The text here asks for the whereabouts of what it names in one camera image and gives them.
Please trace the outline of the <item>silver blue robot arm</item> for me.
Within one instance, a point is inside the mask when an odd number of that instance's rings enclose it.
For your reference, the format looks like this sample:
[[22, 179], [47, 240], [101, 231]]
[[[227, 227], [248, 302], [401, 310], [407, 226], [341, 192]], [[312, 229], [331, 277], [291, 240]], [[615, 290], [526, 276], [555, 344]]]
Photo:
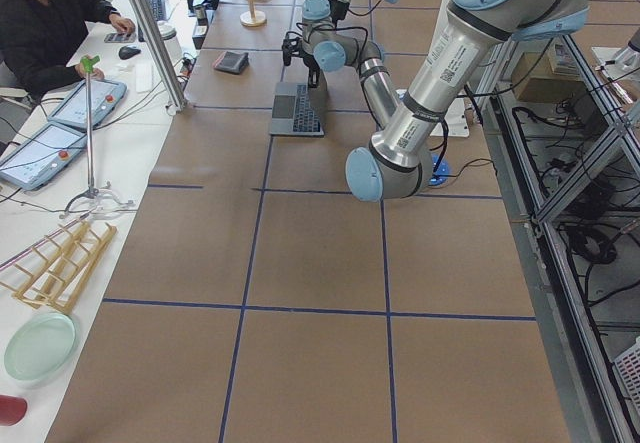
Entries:
[[350, 2], [304, 0], [301, 49], [312, 71], [354, 68], [380, 125], [368, 145], [346, 160], [348, 187], [361, 201], [404, 198], [428, 186], [433, 160], [426, 140], [493, 46], [573, 33], [588, 13], [588, 0], [449, 0], [444, 29], [406, 92], [398, 94], [380, 47], [339, 34], [336, 24]]

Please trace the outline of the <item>person's right hand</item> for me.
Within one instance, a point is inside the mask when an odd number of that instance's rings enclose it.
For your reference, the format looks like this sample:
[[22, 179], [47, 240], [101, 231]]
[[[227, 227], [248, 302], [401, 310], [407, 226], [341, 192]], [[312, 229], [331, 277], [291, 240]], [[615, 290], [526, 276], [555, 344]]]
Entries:
[[119, 13], [111, 13], [109, 15], [109, 22], [118, 34], [130, 35], [136, 31], [135, 23]]

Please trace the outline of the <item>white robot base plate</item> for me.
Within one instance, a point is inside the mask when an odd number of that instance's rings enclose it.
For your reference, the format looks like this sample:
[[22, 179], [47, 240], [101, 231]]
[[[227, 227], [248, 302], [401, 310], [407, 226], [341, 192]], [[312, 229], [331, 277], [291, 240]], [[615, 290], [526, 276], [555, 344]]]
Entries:
[[[396, 93], [400, 99], [403, 99], [406, 93], [406, 88], [397, 89]], [[449, 107], [444, 117], [444, 123], [446, 123], [448, 127], [449, 137], [469, 137], [470, 130], [466, 118], [466, 107], [463, 99], [454, 99], [454, 102]], [[430, 134], [430, 136], [434, 137], [442, 137], [443, 135], [443, 126], [441, 123], [438, 123]]]

